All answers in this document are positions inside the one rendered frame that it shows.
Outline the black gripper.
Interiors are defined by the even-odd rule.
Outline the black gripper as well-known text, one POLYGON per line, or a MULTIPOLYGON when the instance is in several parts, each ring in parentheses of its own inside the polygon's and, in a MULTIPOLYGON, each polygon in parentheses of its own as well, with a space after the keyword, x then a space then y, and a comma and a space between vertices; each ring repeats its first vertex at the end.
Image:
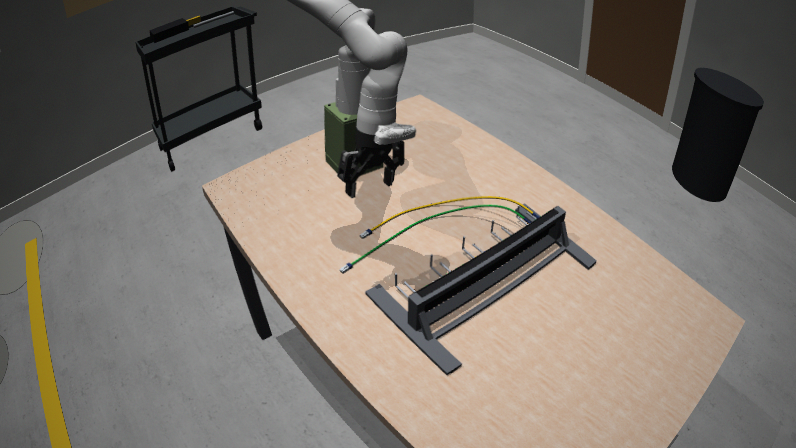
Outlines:
POLYGON ((353 152, 343 150, 341 153, 337 177, 346 183, 345 192, 350 198, 356 197, 356 180, 367 169, 381 166, 384 162, 387 166, 384 170, 383 182, 387 186, 392 186, 395 170, 399 165, 402 166, 404 164, 404 141, 378 145, 374 142, 374 138, 375 135, 363 133, 356 127, 355 150, 353 152), (393 159, 388 156, 391 150, 393 151, 393 159), (358 163, 362 165, 360 168, 357 167, 358 163), (356 172, 353 174, 355 170, 356 172))

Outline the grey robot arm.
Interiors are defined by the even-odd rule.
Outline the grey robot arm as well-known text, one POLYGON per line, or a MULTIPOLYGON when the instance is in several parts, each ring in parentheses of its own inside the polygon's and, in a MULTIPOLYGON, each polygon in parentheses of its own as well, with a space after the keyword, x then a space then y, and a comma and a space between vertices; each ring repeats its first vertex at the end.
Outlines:
POLYGON ((379 145, 414 138, 414 126, 396 123, 398 84, 407 58, 405 39, 391 31, 378 35, 374 12, 349 0, 287 1, 317 18, 346 44, 338 52, 338 110, 357 114, 357 129, 375 135, 379 145))

